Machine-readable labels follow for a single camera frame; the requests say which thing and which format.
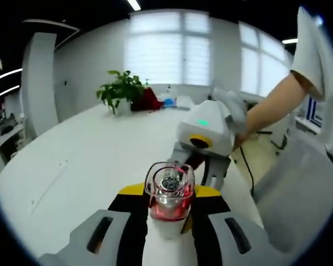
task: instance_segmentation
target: potted plant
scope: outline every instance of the potted plant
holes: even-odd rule
[[[139,77],[130,77],[130,71],[120,73],[116,70],[107,71],[110,75],[116,75],[112,83],[103,84],[96,92],[97,98],[112,109],[112,113],[124,113],[130,111],[130,104],[143,96],[144,87]]]

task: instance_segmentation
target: green leaves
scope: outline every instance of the green leaves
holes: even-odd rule
[[[96,92],[96,97],[101,98],[101,101],[112,109],[115,114],[116,108],[120,104],[120,99],[134,101],[143,95],[144,87],[139,80],[139,77],[133,75],[130,77],[130,71],[124,71],[122,74],[117,70],[107,71],[110,75],[116,75],[115,81],[112,83],[103,84],[100,90]]]

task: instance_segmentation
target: yellow ring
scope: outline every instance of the yellow ring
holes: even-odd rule
[[[206,142],[207,145],[209,145],[209,148],[212,147],[212,140],[209,139],[208,137],[203,136],[203,135],[191,134],[190,139],[202,140],[202,141]]]

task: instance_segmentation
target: floor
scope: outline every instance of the floor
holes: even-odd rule
[[[279,149],[270,142],[270,135],[254,135],[243,143],[242,148],[256,184],[276,161]],[[237,161],[239,171],[251,187],[251,177],[240,149],[235,150],[231,157]]]

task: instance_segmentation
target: window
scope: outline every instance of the window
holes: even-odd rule
[[[125,69],[149,84],[210,84],[210,23],[204,13],[132,15]]]
[[[241,91],[266,97],[289,73],[284,46],[249,25],[239,23],[242,47]]]

